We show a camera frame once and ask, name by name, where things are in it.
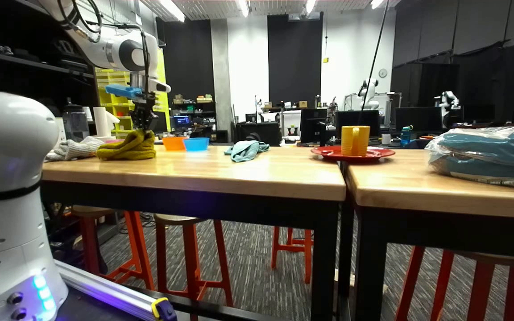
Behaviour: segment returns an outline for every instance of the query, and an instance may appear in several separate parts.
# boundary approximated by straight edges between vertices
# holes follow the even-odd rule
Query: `desk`
[[[356,320],[381,320],[388,243],[514,256],[514,190],[438,176],[424,151],[351,167],[360,217]]]
[[[47,202],[311,229],[311,320],[331,320],[338,215],[347,197],[340,169],[302,149],[272,149],[245,165],[233,165],[224,152],[160,149],[151,161],[49,163],[42,195]]]

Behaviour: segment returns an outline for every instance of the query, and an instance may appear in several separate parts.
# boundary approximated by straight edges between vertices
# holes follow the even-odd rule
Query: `white ceiling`
[[[372,0],[317,0],[315,13],[340,13],[358,12],[370,8]],[[224,21],[244,19],[236,0],[174,0],[190,21]],[[251,17],[274,17],[274,15],[302,15],[308,0],[249,0]],[[163,8],[156,6],[158,15],[165,22],[176,22],[176,19]]]

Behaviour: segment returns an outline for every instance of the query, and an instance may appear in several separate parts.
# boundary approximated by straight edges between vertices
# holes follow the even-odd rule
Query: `gray carpet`
[[[224,224],[235,304],[240,309],[283,318],[310,320],[311,297],[304,283],[304,258],[295,254],[279,256],[279,270],[270,268],[274,227]],[[183,233],[169,227],[169,284],[178,290],[186,288],[186,267],[183,251]],[[156,276],[156,238],[153,222],[145,222],[153,272]],[[220,281],[215,229],[210,222],[199,226],[203,256],[203,276]],[[404,277],[411,258],[411,247],[392,245],[388,249],[386,286],[390,293],[383,302],[383,320],[395,320],[395,311],[404,288]],[[103,247],[110,268],[129,259],[126,233]],[[411,309],[411,320],[429,320],[435,299],[435,286],[440,270],[442,251],[427,251],[422,265],[418,288]],[[474,261],[458,258],[451,279],[445,306],[445,320],[467,320],[470,286],[474,281]],[[508,268],[497,268],[490,297],[488,320],[502,320],[506,308]],[[222,292],[210,292],[206,302],[226,304]]]

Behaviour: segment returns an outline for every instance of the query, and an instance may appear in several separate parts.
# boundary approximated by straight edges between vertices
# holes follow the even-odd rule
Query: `red stool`
[[[156,217],[156,240],[158,240],[158,286],[161,293],[186,297],[190,300],[201,302],[210,288],[220,288],[226,293],[227,306],[235,306],[235,295],[229,281],[229,267],[224,242],[224,227],[222,222],[215,220],[217,243],[219,243],[219,258],[222,270],[222,283],[203,281],[201,277],[201,256],[199,256],[199,240],[197,240],[197,224],[203,220],[188,218],[188,217]],[[186,277],[188,290],[174,292],[169,290],[167,283],[167,226],[181,226],[185,231],[185,254],[186,254]]]
[[[97,238],[97,220],[115,215],[111,210],[101,208],[74,208],[74,217],[78,217],[81,226],[81,236],[85,245],[85,268],[90,274],[101,276],[101,258],[99,258],[99,238]],[[119,267],[115,272],[104,276],[113,283],[126,283],[133,277],[145,281],[147,290],[154,292],[154,277],[151,272],[151,259],[147,240],[142,226],[140,213],[129,211],[126,213],[126,226],[129,231],[129,243],[131,243],[131,259]]]
[[[424,252],[426,252],[424,247],[417,247],[413,252],[411,267],[406,276],[404,293],[401,299],[401,308],[397,311],[397,321],[408,321],[420,267],[424,261]],[[472,302],[470,302],[468,320],[470,321],[486,320],[493,270],[497,265],[502,265],[502,267],[509,267],[506,321],[514,321],[514,258],[490,256],[490,254],[460,254],[460,256],[474,259],[477,263],[474,286],[472,286]],[[436,299],[435,299],[433,317],[431,317],[433,321],[438,321],[442,318],[443,304],[449,293],[454,258],[456,258],[454,252],[451,251],[443,252],[442,268],[438,276],[438,286],[436,286]]]
[[[306,284],[311,284],[313,279],[313,231],[306,231],[304,240],[294,238],[294,229],[288,229],[288,242],[281,245],[281,229],[276,227],[274,231],[274,258],[272,258],[272,270],[277,270],[277,254],[279,252],[292,252],[292,254],[306,254]]]

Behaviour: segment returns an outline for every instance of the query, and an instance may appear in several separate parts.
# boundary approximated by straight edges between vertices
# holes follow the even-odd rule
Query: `blue light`
[[[49,288],[45,288],[45,290],[40,290],[40,299],[42,299],[42,300],[47,300],[47,299],[51,299],[51,290],[49,290]]]
[[[56,302],[54,300],[45,300],[45,311],[56,311]]]
[[[47,281],[44,279],[44,276],[37,276],[35,284],[38,290],[47,288]]]

